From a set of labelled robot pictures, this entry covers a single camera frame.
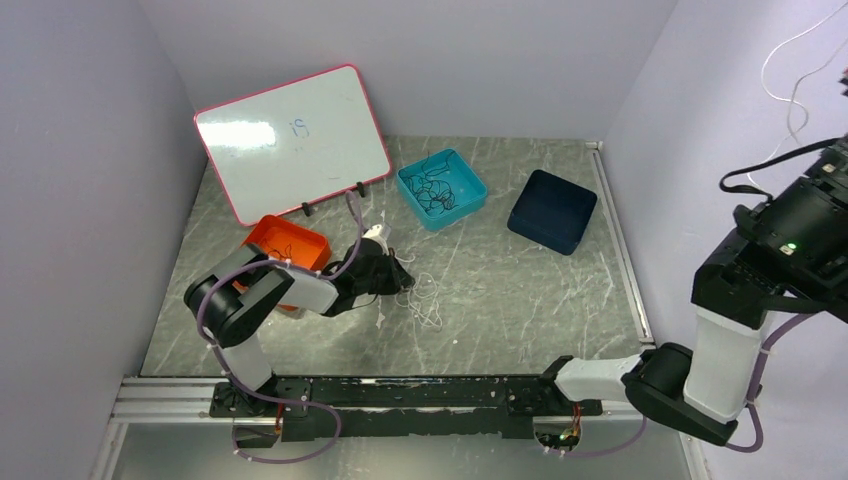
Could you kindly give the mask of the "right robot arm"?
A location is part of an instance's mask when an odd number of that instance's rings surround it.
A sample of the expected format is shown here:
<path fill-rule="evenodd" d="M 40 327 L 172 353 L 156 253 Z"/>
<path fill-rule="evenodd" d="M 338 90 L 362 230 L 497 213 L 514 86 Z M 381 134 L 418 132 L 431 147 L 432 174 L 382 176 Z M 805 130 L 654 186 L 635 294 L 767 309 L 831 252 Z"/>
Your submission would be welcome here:
<path fill-rule="evenodd" d="M 847 140 L 792 151 L 817 159 L 778 195 L 734 209 L 734 228 L 697 269 L 693 348 L 666 342 L 612 360 L 563 356 L 544 373 L 539 398 L 550 413 L 576 402 L 627 402 L 644 417 L 729 447 L 738 416 L 764 435 L 755 401 L 773 345 L 820 313 L 847 317 Z"/>

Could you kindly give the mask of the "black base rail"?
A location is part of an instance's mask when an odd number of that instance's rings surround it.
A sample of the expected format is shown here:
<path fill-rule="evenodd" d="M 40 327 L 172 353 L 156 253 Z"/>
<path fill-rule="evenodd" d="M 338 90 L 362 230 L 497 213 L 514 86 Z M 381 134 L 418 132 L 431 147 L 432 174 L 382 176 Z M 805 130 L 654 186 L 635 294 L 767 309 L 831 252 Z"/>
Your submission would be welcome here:
<path fill-rule="evenodd" d="M 333 437 L 497 434 L 531 439 L 543 417 L 599 416 L 598 400 L 574 403 L 553 373 L 451 376 L 279 376 L 256 398 L 231 382 L 215 385 L 208 414 L 233 421 L 242 445 Z"/>

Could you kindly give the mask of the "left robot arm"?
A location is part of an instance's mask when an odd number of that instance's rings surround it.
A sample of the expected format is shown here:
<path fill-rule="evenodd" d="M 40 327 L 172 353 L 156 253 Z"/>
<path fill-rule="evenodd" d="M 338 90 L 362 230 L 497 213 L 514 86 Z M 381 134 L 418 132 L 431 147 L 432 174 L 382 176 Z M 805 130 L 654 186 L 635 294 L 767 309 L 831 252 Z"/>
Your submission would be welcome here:
<path fill-rule="evenodd" d="M 393 250 L 364 240 L 320 272 L 275 260 L 248 244 L 197 278 L 183 302 L 201 336 L 239 386 L 237 403 L 261 416 L 277 400 L 277 379 L 258 340 L 258 329 L 279 305 L 335 317 L 377 296 L 393 296 L 415 279 Z"/>

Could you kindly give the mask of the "teal square tray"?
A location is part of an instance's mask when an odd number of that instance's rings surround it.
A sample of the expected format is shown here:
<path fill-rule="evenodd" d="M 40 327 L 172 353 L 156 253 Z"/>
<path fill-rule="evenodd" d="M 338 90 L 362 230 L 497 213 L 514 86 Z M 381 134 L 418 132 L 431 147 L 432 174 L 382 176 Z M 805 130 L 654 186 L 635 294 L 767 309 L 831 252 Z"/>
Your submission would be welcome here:
<path fill-rule="evenodd" d="M 428 154 L 396 172 L 398 191 L 428 231 L 438 231 L 480 210 L 488 188 L 452 148 Z"/>

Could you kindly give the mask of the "dark blue square tray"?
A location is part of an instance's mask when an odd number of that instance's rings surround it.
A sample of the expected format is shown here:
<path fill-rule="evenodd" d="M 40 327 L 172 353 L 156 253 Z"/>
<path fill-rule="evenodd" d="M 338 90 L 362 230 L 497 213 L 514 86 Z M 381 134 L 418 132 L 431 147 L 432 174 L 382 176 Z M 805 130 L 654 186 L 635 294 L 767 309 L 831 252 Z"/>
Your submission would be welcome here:
<path fill-rule="evenodd" d="M 507 219 L 507 228 L 561 255 L 579 246 L 598 202 L 595 192 L 534 170 Z"/>

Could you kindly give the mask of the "pink framed whiteboard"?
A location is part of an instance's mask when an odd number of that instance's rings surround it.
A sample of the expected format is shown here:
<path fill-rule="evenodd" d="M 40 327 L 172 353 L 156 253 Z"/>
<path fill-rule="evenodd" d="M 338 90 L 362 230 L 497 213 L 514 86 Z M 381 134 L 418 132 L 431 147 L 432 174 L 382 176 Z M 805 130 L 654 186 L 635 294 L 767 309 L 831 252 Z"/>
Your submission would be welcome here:
<path fill-rule="evenodd" d="M 352 64 L 205 108 L 194 124 L 243 226 L 368 185 L 392 169 Z"/>

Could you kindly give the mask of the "orange square tray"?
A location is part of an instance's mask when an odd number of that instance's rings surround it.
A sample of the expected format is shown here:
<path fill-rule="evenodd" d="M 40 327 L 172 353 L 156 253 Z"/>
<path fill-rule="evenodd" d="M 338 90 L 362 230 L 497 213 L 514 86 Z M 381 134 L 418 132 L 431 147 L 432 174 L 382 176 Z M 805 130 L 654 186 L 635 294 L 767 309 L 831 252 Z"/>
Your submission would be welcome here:
<path fill-rule="evenodd" d="M 318 272 L 327 265 L 332 255 L 325 236 L 273 215 L 262 217 L 240 247 L 249 244 L 257 246 L 268 257 Z M 324 313 L 334 300 L 329 286 L 315 287 L 311 280 L 298 279 L 276 308 L 283 312 L 309 310 Z"/>

